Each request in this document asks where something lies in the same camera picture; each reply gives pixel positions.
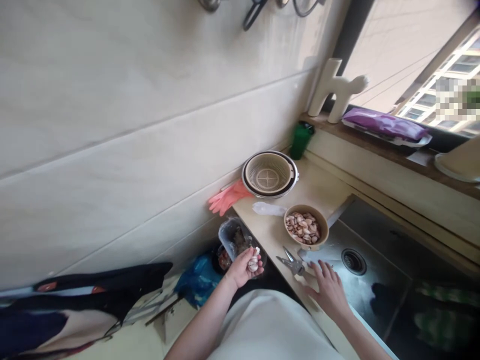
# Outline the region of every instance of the green bottle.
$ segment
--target green bottle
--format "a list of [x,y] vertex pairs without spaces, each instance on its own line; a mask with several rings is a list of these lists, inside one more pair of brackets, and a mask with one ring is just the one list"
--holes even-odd
[[307,148],[307,145],[315,134],[315,127],[306,121],[299,121],[293,131],[293,144],[290,148],[290,157],[293,160],[300,160]]

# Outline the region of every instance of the rubber glove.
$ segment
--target rubber glove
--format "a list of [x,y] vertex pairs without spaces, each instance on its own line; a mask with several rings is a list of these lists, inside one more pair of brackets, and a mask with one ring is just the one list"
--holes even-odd
[[219,215],[223,216],[238,200],[252,196],[253,195],[245,188],[242,179],[239,179],[233,185],[230,185],[219,194],[211,197],[208,203],[211,204],[210,210],[212,213],[216,214],[219,212]]

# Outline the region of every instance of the white colander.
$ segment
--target white colander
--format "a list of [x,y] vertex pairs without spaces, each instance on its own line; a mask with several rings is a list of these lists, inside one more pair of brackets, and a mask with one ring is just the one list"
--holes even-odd
[[272,194],[283,190],[294,176],[289,162],[274,153],[260,153],[252,157],[245,168],[248,184],[263,194]]

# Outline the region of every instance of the white shirt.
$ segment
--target white shirt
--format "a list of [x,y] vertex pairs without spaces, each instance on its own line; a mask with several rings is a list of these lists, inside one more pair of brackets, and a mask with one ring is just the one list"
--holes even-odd
[[254,290],[230,309],[209,360],[342,360],[310,314],[285,294]]

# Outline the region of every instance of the bowl of garlic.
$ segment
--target bowl of garlic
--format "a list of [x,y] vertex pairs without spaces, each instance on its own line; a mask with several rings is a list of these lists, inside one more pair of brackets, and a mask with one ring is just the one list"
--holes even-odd
[[329,226],[317,209],[308,205],[290,207],[283,217],[288,235],[304,250],[317,251],[329,237]]

